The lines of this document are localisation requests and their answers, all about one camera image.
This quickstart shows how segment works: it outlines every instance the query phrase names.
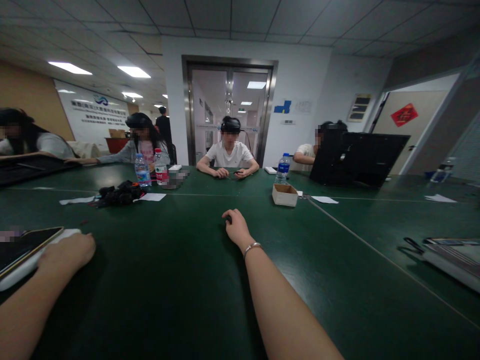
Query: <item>metal door frame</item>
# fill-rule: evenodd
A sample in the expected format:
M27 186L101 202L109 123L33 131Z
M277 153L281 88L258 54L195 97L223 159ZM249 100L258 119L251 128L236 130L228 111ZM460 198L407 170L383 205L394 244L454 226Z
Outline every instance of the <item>metal door frame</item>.
M196 165L195 157L195 118L194 99L191 96L192 70L226 71L227 81L233 79L234 72L264 73L267 74L263 112L260 118L260 134L258 136L258 152L256 160L260 167L263 166L267 135L272 113L275 84L279 62L277 60L255 60L235 57L182 55L183 95L185 102L186 140L188 147L188 163ZM227 91L232 93L233 82L226 85Z

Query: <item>doorway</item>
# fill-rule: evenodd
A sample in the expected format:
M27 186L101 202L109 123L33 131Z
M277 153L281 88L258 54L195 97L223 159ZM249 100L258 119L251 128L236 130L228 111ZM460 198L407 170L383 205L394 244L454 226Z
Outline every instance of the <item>doorway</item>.
M222 119L231 116L238 118L244 130L238 141L247 146L261 167L272 107L269 99L273 98L278 62L257 64L245 59L235 62L235 59L202 58L184 56L183 59L188 91L185 110L189 164L195 165L213 144L222 141Z

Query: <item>green table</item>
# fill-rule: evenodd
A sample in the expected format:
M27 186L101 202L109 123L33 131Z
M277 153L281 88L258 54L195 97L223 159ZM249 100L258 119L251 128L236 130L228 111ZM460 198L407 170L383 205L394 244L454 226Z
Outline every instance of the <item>green table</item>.
M379 191L341 189L292 173L297 189L340 204L299 199L288 208L273 203L274 176L264 170L241 181L190 170L177 190L153 187L169 194L162 201L119 208L58 201L134 180L131 165L74 169L0 190L3 229L63 225L97 240L91 263L58 299L34 359L264 359L242 255L220 218L229 208L242 211L346 359L479 358L480 296L397 250L404 236L431 236L437 217L461 218L461 231L458 222L441 225L449 236L478 235L467 187L431 190L406 177ZM461 202L423 200L439 189ZM0 293L0 302L19 286Z

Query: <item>red diamond sign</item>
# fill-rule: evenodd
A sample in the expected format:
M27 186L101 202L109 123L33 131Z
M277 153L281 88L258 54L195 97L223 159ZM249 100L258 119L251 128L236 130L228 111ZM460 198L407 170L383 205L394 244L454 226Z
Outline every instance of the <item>red diamond sign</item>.
M417 118L419 114L417 110L415 110L414 105L412 103L409 103L408 105L405 105L400 110L394 112L390 116L395 122L395 125L397 127L401 127L406 123L412 121L413 119Z

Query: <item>yellow wall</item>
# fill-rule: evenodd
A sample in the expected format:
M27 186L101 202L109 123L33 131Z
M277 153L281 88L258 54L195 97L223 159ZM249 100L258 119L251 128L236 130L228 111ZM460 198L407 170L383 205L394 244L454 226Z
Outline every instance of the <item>yellow wall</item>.
M0 61L0 107L23 109L38 126L74 140L51 77Z

